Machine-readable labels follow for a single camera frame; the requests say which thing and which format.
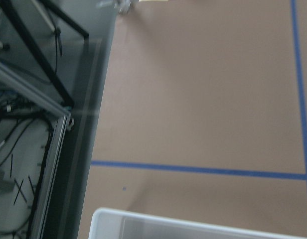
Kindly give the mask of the aluminium table frame rail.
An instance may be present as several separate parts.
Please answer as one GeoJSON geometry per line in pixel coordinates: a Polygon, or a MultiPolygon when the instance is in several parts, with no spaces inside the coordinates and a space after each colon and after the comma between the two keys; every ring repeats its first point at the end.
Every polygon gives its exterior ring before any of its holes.
{"type": "Polygon", "coordinates": [[[40,239],[70,112],[0,62],[0,239],[40,239]]]}

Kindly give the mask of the clear plastic storage bin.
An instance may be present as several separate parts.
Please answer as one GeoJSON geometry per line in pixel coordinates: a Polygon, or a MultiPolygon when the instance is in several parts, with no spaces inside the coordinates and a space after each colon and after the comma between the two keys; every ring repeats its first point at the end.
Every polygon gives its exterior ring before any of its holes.
{"type": "Polygon", "coordinates": [[[99,208],[92,216],[90,239],[297,239],[193,221],[99,208]]]}

